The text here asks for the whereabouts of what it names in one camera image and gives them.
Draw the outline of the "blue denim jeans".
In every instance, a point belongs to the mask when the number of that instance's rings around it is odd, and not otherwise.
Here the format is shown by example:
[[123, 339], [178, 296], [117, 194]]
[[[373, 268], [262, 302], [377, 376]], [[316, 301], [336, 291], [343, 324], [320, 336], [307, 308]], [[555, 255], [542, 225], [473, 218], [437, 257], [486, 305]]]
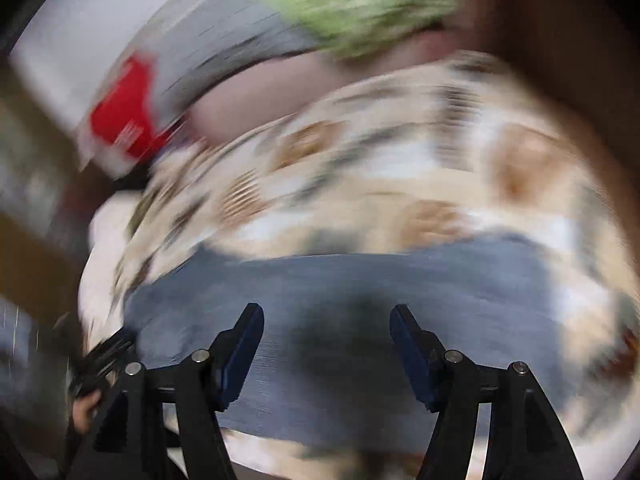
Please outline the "blue denim jeans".
[[568, 385], [551, 292], [540, 248], [511, 233], [396, 255], [242, 261], [200, 250], [132, 292], [124, 321], [155, 368], [209, 346], [259, 304], [264, 336], [222, 426], [322, 448], [416, 453], [435, 419], [390, 338], [393, 307], [407, 306], [474, 362], [526, 362], [560, 408]]

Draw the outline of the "red shopping bag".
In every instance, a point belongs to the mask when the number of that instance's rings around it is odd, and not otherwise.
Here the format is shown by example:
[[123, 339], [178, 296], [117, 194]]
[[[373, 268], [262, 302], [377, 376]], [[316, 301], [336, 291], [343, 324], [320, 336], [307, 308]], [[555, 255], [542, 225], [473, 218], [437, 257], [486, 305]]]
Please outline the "red shopping bag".
[[89, 114], [93, 139], [134, 162], [148, 160], [167, 142], [152, 114], [154, 77], [150, 58], [128, 56]]

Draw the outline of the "beige leaf print blanket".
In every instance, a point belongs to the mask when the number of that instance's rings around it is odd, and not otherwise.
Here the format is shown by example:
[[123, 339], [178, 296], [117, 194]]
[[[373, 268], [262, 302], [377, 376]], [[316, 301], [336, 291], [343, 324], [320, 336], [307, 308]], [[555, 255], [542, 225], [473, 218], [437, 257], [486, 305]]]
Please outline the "beige leaf print blanket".
[[[554, 408], [588, 479], [639, 440], [639, 221], [591, 129], [504, 64], [465, 52], [334, 91], [296, 113], [153, 165], [96, 213], [80, 283], [88, 347], [139, 287], [200, 250], [242, 261], [396, 255], [483, 235], [540, 248], [568, 393]], [[224, 428], [236, 462], [286, 478], [402, 479], [416, 453]]]

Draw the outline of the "grey quilted pillow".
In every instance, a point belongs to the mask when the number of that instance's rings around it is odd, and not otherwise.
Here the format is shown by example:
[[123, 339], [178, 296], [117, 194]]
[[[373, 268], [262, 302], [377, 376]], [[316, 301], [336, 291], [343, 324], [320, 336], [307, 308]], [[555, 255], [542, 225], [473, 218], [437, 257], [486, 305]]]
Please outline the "grey quilted pillow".
[[145, 43], [154, 61], [154, 108], [179, 114], [244, 67], [317, 46], [309, 32], [262, 0], [202, 0]]

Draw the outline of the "brown cardboard box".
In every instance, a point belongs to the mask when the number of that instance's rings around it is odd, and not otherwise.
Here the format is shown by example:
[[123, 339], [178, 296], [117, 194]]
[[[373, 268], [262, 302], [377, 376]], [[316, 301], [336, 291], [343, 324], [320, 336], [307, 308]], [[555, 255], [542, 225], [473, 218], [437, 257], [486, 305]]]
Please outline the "brown cardboard box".
[[486, 49], [597, 130], [639, 181], [639, 0], [472, 0]]

